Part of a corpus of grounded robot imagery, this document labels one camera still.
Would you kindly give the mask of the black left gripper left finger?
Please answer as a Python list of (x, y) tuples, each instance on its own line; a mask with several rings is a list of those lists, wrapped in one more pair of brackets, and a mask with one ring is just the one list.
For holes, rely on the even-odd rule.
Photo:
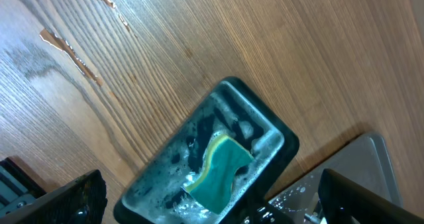
[(1, 218), (8, 223), (89, 223), (101, 224), (107, 206), (105, 180), (92, 170), (53, 192)]

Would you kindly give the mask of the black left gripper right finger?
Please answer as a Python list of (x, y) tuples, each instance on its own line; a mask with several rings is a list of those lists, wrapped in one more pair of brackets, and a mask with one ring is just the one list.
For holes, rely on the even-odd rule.
[(423, 224), (423, 219), (363, 188), (332, 169), (325, 169), (318, 189), (328, 224)]

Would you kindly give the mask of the green yellow sponge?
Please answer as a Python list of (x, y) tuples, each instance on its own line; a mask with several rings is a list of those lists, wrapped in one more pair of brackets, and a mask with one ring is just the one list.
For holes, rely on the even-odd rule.
[(250, 152), (236, 140), (220, 134), (205, 150), (200, 176), (184, 190), (205, 209), (220, 214), (230, 202), (237, 170), (253, 160)]

